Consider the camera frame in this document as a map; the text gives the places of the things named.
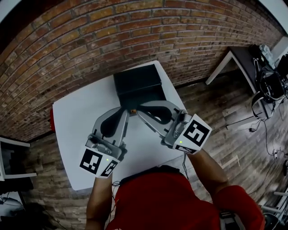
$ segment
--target red shirt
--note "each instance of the red shirt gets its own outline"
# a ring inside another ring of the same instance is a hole
[[[106,229],[218,230],[220,209],[238,214],[246,230],[264,229],[261,210],[242,187],[226,187],[212,199],[213,204],[198,199],[180,174],[142,175],[119,188],[115,218]]]

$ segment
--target wooden floor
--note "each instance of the wooden floor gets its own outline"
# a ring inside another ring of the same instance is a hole
[[[283,191],[287,178],[283,177],[283,153],[274,160],[266,150],[265,126],[250,133],[247,127],[227,130],[226,125],[251,115],[252,92],[242,76],[215,79],[209,86],[198,83],[178,89],[190,114],[196,113],[205,120],[213,131],[204,149],[224,168],[232,184],[242,186],[257,202],[275,201],[271,191]],[[273,149],[288,152],[288,100],[266,121],[267,143],[270,153]],[[166,164],[182,168],[183,157]],[[59,153],[56,136],[50,135],[32,143],[25,160],[27,173],[36,171],[32,178],[34,190],[23,193],[26,202],[37,202],[60,220],[67,229],[84,229],[85,213],[91,189],[74,191],[66,176]],[[189,180],[196,195],[210,201],[209,194],[195,175],[190,162],[186,161]]]

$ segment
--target person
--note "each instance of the person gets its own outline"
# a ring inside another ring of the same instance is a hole
[[[190,159],[212,203],[198,199],[176,168],[155,167],[121,181],[115,217],[107,230],[218,230],[225,210],[237,214],[246,230],[262,230],[258,205],[240,186],[230,185],[224,170],[204,150]],[[96,178],[87,205],[86,230],[102,230],[112,205],[112,176]]]

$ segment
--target black box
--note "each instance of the black box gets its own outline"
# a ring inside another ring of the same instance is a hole
[[[166,100],[154,64],[116,73],[114,82],[121,106],[131,113],[145,102]]]

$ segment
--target brick wall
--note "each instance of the brick wall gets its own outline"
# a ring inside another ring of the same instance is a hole
[[[209,76],[227,46],[284,32],[253,0],[69,0],[32,21],[0,56],[0,135],[50,130],[52,103],[115,72],[159,60],[174,85]]]

